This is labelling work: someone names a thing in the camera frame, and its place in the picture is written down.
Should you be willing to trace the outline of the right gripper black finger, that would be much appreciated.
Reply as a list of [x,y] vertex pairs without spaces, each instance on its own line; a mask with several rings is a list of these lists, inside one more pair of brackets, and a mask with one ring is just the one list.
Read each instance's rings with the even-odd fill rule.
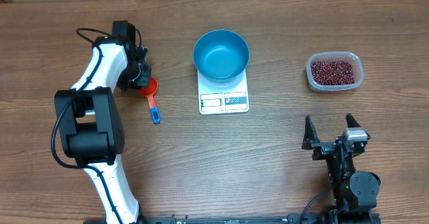
[[351,113],[348,113],[346,115],[346,122],[348,128],[360,127],[360,125],[357,123],[356,119],[352,116]]
[[312,150],[318,144],[320,140],[316,132],[316,128],[312,123],[311,117],[309,115],[305,118],[305,128],[304,128],[304,137],[302,140],[302,149],[303,150]]

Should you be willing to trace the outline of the orange measuring scoop blue handle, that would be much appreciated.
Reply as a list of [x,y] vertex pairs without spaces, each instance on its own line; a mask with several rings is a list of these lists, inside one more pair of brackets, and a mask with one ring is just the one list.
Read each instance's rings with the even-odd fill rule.
[[139,94],[147,98],[151,119],[155,125],[161,123],[160,112],[154,99],[157,92],[158,82],[153,76],[150,78],[148,86],[139,90]]

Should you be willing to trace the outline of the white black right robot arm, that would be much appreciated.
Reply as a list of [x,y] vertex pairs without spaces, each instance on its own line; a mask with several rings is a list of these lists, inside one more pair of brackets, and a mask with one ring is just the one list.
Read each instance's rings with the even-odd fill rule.
[[[380,223],[377,206],[381,185],[378,175],[357,171],[353,158],[365,151],[371,136],[349,113],[347,128],[331,142],[320,141],[311,117],[306,116],[302,141],[303,150],[312,150],[313,160],[324,160],[328,167],[330,187],[314,197],[300,214],[300,223]],[[309,208],[321,197],[333,193],[334,205],[325,207],[320,214],[308,214]]]

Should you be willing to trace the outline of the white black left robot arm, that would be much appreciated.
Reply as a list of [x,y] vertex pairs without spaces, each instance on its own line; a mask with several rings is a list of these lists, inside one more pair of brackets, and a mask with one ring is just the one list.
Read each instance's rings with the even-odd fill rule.
[[112,32],[100,31],[91,46],[93,55],[81,78],[54,96],[57,120],[51,139],[59,137],[64,154],[76,163],[61,161],[55,143],[52,155],[59,165],[89,175],[104,206],[105,223],[145,223],[122,165],[125,131],[114,90],[149,86],[147,48],[128,21],[114,21]]

